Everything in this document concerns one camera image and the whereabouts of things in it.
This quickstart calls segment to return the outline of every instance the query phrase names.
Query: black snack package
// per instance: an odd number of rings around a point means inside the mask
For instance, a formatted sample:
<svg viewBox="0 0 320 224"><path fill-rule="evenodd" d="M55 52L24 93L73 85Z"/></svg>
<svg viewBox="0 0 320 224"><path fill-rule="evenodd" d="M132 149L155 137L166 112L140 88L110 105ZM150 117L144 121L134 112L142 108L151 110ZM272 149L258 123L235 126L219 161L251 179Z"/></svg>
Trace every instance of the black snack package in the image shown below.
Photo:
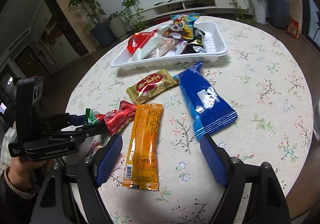
<svg viewBox="0 0 320 224"><path fill-rule="evenodd" d="M182 50L181 53L177 54L196 54L196 53L205 53L203 48L202 41L205 33L198 28L194 28L194 38L184 40L187 41L186 47Z"/></svg>

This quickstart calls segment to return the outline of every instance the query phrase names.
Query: gold snack package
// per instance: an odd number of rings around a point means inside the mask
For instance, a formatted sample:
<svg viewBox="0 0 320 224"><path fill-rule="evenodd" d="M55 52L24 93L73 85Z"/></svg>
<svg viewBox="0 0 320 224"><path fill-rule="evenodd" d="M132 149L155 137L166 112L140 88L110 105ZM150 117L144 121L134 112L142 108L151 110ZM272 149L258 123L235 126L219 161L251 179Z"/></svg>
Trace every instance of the gold snack package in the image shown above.
<svg viewBox="0 0 320 224"><path fill-rule="evenodd" d="M137 105L122 186L159 190L156 147L162 104Z"/></svg>
<svg viewBox="0 0 320 224"><path fill-rule="evenodd" d="M142 104L176 84L178 82L166 70L160 70L127 88L127 93L134 104Z"/></svg>

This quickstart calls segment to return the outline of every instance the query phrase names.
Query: gray plant pot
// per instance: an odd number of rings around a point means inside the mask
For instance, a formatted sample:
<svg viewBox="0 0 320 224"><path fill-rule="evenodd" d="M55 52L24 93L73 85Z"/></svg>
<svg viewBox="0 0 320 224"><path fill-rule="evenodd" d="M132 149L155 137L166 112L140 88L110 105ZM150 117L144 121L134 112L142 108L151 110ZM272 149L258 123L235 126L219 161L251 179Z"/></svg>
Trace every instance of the gray plant pot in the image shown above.
<svg viewBox="0 0 320 224"><path fill-rule="evenodd" d="M110 21L110 28L116 38L121 38L128 33L127 28L121 17L115 17Z"/></svg>
<svg viewBox="0 0 320 224"><path fill-rule="evenodd" d="M270 24L286 29L290 17L290 3L285 0L268 0Z"/></svg>
<svg viewBox="0 0 320 224"><path fill-rule="evenodd" d="M107 22L100 23L99 25L91 29L90 33L102 47L109 46L116 40Z"/></svg>

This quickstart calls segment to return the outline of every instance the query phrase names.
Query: blue snack package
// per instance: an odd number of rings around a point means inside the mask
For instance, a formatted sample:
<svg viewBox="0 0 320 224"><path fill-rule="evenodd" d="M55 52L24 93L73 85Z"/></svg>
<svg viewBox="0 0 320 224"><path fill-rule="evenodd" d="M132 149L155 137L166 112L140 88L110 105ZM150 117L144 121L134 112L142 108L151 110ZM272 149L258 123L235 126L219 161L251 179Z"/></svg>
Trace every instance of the blue snack package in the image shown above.
<svg viewBox="0 0 320 224"><path fill-rule="evenodd" d="M193 66L191 66L193 69L197 70L198 72L200 72L201 68L202 68L202 62L197 62L195 63ZM182 71L181 73L176 74L175 76L173 76L173 78L175 79L175 81L180 82L180 76L186 71L189 70L185 69L184 71Z"/></svg>
<svg viewBox="0 0 320 224"><path fill-rule="evenodd" d="M200 13L172 15L173 25L164 32L163 36L174 39L193 39L193 23L199 17Z"/></svg>
<svg viewBox="0 0 320 224"><path fill-rule="evenodd" d="M238 115L191 66L179 75L180 89L191 113L193 129L198 141L207 134L213 134L234 122Z"/></svg>

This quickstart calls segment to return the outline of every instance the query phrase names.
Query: round table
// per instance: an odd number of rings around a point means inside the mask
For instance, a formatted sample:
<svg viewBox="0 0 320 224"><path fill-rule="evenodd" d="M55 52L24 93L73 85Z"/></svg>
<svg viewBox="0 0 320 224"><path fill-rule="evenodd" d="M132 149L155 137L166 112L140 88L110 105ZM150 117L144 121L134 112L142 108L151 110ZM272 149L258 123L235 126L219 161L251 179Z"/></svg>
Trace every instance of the round table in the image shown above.
<svg viewBox="0 0 320 224"><path fill-rule="evenodd" d="M238 113L233 124L212 138L230 156L245 163L271 163L286 196L311 145L313 110L303 73L286 47L264 31L215 17L203 16L200 20L217 23L229 49L217 61L204 62L202 75ZM128 87L163 69L111 68L112 60L127 41L107 52L87 72L74 89L66 112L83 114L85 108L94 108L105 113L118 109L121 100L130 101ZM166 69L175 75L190 65L179 63ZM116 224L208 223L224 189L215 182L194 138L192 118L180 88L167 90L152 102L164 106L157 147L160 189L142 191L121 185L133 125L130 123L121 132L123 149L112 175L99 188L105 206ZM92 139L86 141L79 158L91 144ZM250 186L246 184L235 223L242 222ZM76 191L75 197L82 206Z"/></svg>

